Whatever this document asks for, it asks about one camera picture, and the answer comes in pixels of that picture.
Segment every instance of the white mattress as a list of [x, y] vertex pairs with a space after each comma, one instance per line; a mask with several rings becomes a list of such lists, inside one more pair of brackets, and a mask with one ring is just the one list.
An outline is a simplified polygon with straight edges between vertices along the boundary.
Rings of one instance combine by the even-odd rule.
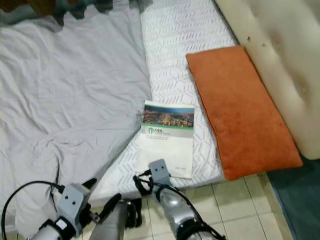
[[[187, 53], [233, 46], [236, 41], [212, 0], [149, 0], [141, 3], [141, 24], [153, 101], [194, 104], [192, 179], [172, 179], [187, 188], [224, 179], [216, 140], [207, 123], [185, 58]], [[107, 170], [91, 195], [93, 205], [122, 193], [138, 197], [135, 174], [137, 134]]]

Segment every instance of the gray bed sheet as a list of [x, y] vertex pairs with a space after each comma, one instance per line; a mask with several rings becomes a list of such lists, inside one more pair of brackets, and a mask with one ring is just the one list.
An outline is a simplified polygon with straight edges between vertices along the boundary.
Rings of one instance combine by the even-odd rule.
[[[139, 10], [93, 6], [85, 18], [52, 17], [2, 27], [0, 209], [18, 186], [100, 178], [138, 131], [151, 89]], [[9, 215], [25, 237], [56, 212], [48, 186], [16, 196]]]

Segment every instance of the beige floor tile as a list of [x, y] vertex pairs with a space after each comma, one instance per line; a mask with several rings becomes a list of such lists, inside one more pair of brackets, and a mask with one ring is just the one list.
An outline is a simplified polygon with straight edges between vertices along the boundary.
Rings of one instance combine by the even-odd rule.
[[257, 176], [267, 176], [267, 173], [266, 172], [260, 172], [260, 173], [257, 173], [256, 175]]
[[276, 218], [272, 212], [260, 215], [267, 240], [283, 240]]
[[244, 178], [245, 179], [249, 179], [249, 178], [253, 178], [253, 177], [256, 177], [256, 176], [258, 176], [258, 175], [257, 174], [251, 174], [249, 176], [245, 176]]
[[266, 195], [266, 198], [268, 199], [268, 202], [270, 204], [271, 210], [273, 213], [282, 213], [282, 208], [280, 206], [280, 203], [278, 202], [278, 199], [276, 197], [274, 188], [272, 187], [268, 175], [266, 173], [264, 174], [258, 174], [262, 189], [264, 190], [264, 193]]
[[143, 239], [152, 237], [151, 223], [147, 198], [142, 199], [142, 225], [137, 228], [128, 228], [124, 231], [124, 240]]
[[266, 240], [258, 216], [224, 222], [228, 240]]
[[161, 235], [153, 236], [153, 240], [176, 240], [174, 234], [171, 233], [165, 233]]
[[222, 221], [211, 185], [188, 189], [186, 196], [207, 224]]
[[216, 230], [221, 236], [227, 236], [225, 226], [222, 222], [216, 224], [210, 224], [210, 226]]
[[245, 180], [238, 179], [212, 186], [223, 221], [256, 214]]
[[79, 237], [73, 237], [73, 238], [71, 238], [71, 240], [82, 240], [82, 239], [87, 240], [87, 238], [83, 238], [82, 235], [80, 235]]
[[258, 214], [271, 212], [271, 207], [269, 205], [265, 191], [261, 186], [259, 177], [255, 176], [246, 178], [245, 181]]
[[151, 197], [148, 197], [148, 206], [153, 236], [171, 233], [163, 208]]
[[17, 240], [17, 234], [16, 233], [7, 233], [6, 238], [8, 240]]
[[92, 231], [94, 230], [96, 224], [94, 222], [91, 222], [88, 226], [86, 226], [82, 231], [82, 239], [83, 240], [89, 240]]

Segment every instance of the teal carpet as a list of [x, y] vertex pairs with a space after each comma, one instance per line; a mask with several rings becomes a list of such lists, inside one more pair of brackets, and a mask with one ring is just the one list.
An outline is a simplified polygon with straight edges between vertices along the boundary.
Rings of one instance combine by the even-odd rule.
[[268, 172], [294, 240], [320, 239], [320, 159]]

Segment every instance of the tiled floor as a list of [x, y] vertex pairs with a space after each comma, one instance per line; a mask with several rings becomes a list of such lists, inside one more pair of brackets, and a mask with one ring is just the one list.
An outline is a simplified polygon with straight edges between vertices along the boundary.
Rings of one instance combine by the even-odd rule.
[[[188, 189], [185, 194], [202, 218], [228, 240], [283, 240], [257, 175]], [[163, 210], [149, 197], [143, 199], [142, 215], [142, 226], [126, 230], [124, 240], [175, 239]], [[85, 228], [78, 240], [88, 240], [93, 226]]]

